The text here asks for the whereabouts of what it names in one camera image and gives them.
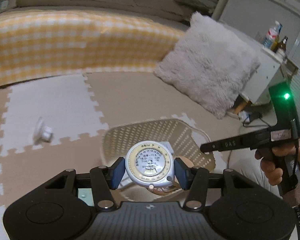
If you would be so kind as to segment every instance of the gray fluffy pillow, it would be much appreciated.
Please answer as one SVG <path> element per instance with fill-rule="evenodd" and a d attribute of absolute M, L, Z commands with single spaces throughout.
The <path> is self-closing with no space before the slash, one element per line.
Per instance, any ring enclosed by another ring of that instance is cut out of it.
<path fill-rule="evenodd" d="M 194 13 L 190 23 L 154 74 L 220 119 L 260 62 L 248 44 L 211 18 Z"/>

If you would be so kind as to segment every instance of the hand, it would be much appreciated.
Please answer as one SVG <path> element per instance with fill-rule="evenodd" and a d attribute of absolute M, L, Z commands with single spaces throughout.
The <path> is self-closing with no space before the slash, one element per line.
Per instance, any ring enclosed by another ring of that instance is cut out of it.
<path fill-rule="evenodd" d="M 272 152 L 274 153 L 274 155 L 282 157 L 288 154 L 296 154 L 296 148 L 294 146 L 294 143 L 289 143 L 289 144 L 284 144 L 280 147 L 272 148 Z M 260 160 L 262 158 L 258 150 L 255 153 L 255 158 L 257 160 Z M 300 164 L 300 141 L 299 141 L 298 161 Z M 283 170 L 281 168 L 276 168 L 273 162 L 261 160 L 260 167 L 264 171 L 266 177 L 269 180 L 269 183 L 272 186 L 278 185 L 282 181 Z"/>

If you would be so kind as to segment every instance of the yellow gingham blanket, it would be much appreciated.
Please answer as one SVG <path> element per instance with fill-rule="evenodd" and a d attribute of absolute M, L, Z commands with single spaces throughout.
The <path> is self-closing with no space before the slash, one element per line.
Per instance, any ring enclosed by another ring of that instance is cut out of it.
<path fill-rule="evenodd" d="M 62 74 L 152 71 L 183 35 L 149 19 L 106 12 L 0 14 L 0 86 Z"/>

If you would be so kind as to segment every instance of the black handle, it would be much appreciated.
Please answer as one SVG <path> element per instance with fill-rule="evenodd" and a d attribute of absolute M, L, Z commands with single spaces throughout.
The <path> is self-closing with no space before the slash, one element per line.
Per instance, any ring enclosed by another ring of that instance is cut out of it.
<path fill-rule="evenodd" d="M 298 184 L 298 178 L 296 174 L 293 174 L 293 165 L 291 166 L 286 157 L 275 156 L 270 148 L 262 148 L 258 151 L 265 160 L 274 162 L 276 168 L 283 170 L 282 182 L 278 185 L 280 195 L 283 196 L 294 190 Z"/>

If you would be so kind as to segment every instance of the handheld device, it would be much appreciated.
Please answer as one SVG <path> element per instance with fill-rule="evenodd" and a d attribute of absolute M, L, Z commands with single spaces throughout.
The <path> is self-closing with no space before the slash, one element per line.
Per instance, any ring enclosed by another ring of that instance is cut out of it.
<path fill-rule="evenodd" d="M 179 202 L 115 203 L 125 159 L 90 173 L 68 169 L 12 203 L 3 225 L 10 240 L 288 240 L 296 225 L 290 206 L 231 169 L 213 174 L 174 160 L 175 175 L 189 194 Z M 91 188 L 93 205 L 78 198 Z M 206 207 L 208 188 L 222 197 Z"/>
<path fill-rule="evenodd" d="M 282 182 L 279 184 L 280 195 L 285 195 L 296 188 L 300 182 L 298 168 L 298 140 L 300 139 L 300 124 L 291 90 L 286 82 L 269 88 L 270 97 L 277 116 L 277 124 L 265 129 L 202 144 L 202 152 L 228 151 L 241 148 L 258 149 L 261 155 L 275 163 L 283 170 Z M 277 157 L 271 148 L 284 143 L 293 142 L 296 145 L 295 156 Z"/>
<path fill-rule="evenodd" d="M 172 154 L 161 143 L 142 141 L 135 144 L 126 155 L 125 168 L 134 183 L 150 190 L 173 185 Z"/>

